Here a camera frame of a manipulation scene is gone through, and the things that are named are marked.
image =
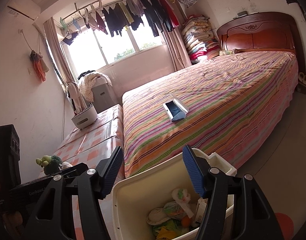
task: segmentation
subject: stacked quilt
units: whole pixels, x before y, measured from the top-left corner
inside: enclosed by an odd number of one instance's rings
[[[192,64],[219,55],[220,44],[214,38],[208,17],[189,16],[182,30],[185,47]]]

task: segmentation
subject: checkered tablecloth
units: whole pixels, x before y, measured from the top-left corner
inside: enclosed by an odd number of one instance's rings
[[[96,122],[83,130],[73,129],[61,143],[54,155],[72,165],[85,163],[89,168],[95,168],[100,160],[109,158],[117,146],[124,147],[123,109],[120,105],[113,106],[98,114]],[[45,176],[43,170],[39,178]],[[125,178],[124,164],[115,182]],[[112,200],[107,195],[99,200],[106,227],[112,240],[115,239],[112,223]],[[73,217],[77,240],[83,240],[80,221],[78,197],[72,197]]]

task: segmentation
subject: striped bedsheet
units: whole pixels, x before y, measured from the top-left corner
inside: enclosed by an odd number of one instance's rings
[[[216,57],[126,92],[125,176],[168,160],[185,144],[216,151],[239,168],[280,121],[297,83],[294,54],[261,51]],[[175,123],[162,106],[169,92],[189,107]]]

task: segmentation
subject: tree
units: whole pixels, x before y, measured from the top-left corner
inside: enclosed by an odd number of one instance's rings
[[[153,47],[153,46],[155,46],[155,45],[156,45],[155,42],[144,43],[144,44],[142,45],[142,47],[140,47],[140,49],[146,49],[146,48],[149,48],[149,47]]]
[[[114,60],[118,60],[118,59],[124,58],[124,57],[126,57],[127,55],[132,54],[132,53],[134,53],[134,52],[135,52],[134,49],[127,49],[127,50],[124,51],[123,53],[117,53],[116,57],[114,57]]]

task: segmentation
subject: stuffed toy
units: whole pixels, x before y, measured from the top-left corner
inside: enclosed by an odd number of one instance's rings
[[[36,163],[44,168],[45,175],[49,175],[61,170],[62,159],[56,155],[44,155],[42,159],[37,158]]]

